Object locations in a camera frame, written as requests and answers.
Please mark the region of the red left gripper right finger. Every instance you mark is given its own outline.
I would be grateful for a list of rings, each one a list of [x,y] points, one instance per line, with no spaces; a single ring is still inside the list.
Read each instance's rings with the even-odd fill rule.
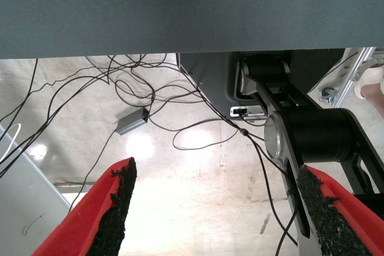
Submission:
[[[296,183],[322,255],[383,255],[383,219],[343,185],[307,165]]]

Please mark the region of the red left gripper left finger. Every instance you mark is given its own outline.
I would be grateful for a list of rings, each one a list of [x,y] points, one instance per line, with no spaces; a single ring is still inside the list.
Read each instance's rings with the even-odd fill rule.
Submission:
[[[111,165],[34,255],[118,255],[137,178],[134,158]]]

